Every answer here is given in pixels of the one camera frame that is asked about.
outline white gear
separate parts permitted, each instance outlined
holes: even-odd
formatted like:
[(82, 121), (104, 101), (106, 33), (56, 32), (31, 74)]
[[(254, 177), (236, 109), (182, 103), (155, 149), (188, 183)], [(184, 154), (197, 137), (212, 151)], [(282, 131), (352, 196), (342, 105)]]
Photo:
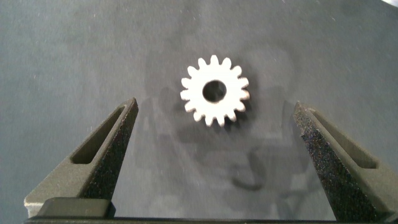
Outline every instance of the white gear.
[[(243, 88), (249, 85), (247, 78), (239, 78), (242, 68), (235, 66), (231, 69), (231, 60), (225, 58), (223, 63), (218, 62), (217, 56), (212, 55), (210, 64), (207, 65), (203, 58), (198, 60), (199, 70), (192, 66), (188, 67), (189, 78), (181, 79), (182, 85), (186, 88), (181, 92), (181, 99), (188, 100), (185, 110), (193, 114), (195, 121), (205, 117), (206, 125), (211, 126), (216, 118), (220, 126), (224, 126), (224, 118), (228, 116), (231, 121), (236, 121), (234, 110), (245, 111), (246, 108), (241, 100), (248, 100), (250, 94)], [(206, 84), (218, 81), (224, 84), (226, 92), (220, 101), (208, 101), (203, 95)]]

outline dark gray background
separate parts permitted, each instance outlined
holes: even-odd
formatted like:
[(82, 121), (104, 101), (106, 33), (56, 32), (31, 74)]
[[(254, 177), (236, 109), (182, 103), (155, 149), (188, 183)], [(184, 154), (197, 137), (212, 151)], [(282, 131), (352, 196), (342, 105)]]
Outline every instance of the dark gray background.
[[(184, 111), (187, 67), (248, 77), (239, 122)], [(0, 1), (0, 221), (122, 101), (140, 112), (117, 216), (334, 219), (300, 100), (398, 172), (398, 9), (357, 1)]]

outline gear center hole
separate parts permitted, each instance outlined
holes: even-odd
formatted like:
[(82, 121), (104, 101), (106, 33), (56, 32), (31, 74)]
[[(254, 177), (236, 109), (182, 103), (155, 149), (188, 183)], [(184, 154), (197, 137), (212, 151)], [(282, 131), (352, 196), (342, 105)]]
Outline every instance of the gear center hole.
[(213, 80), (208, 82), (205, 87), (203, 87), (203, 97), (210, 102), (219, 102), (224, 98), (226, 94), (226, 87), (224, 83)]

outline gear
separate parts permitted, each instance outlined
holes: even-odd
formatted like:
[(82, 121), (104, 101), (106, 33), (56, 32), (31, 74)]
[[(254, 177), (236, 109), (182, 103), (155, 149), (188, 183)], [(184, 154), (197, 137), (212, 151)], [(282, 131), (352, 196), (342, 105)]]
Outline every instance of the gear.
[(220, 126), (224, 126), (225, 116), (231, 121), (236, 121), (234, 111), (245, 111), (241, 100), (250, 98), (249, 92), (243, 90), (249, 85), (249, 81), (244, 77), (239, 78), (242, 68), (235, 66), (231, 69), (229, 58), (225, 58), (220, 64), (215, 55), (211, 56), (209, 65), (203, 58), (199, 58), (198, 64), (199, 70), (188, 67), (191, 79), (181, 79), (186, 88), (181, 92), (181, 99), (189, 101), (185, 104), (185, 110), (196, 110), (193, 114), (195, 121), (205, 117), (206, 125), (209, 127), (215, 118)]

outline spur gear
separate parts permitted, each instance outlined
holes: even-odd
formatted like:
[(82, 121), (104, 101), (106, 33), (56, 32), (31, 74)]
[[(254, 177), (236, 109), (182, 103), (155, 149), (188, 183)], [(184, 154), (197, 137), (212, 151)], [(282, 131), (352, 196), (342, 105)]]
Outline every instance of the spur gear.
[(181, 79), (186, 88), (181, 92), (181, 99), (188, 100), (185, 104), (187, 112), (195, 111), (193, 118), (200, 121), (205, 117), (206, 125), (211, 126), (216, 118), (220, 126), (224, 126), (224, 118), (236, 121), (235, 110), (245, 111), (241, 100), (248, 100), (250, 94), (243, 88), (249, 85), (247, 78), (239, 76), (242, 68), (235, 66), (231, 69), (231, 60), (225, 58), (223, 63), (212, 55), (207, 65), (203, 58), (198, 60), (199, 70), (189, 66), (189, 78)]

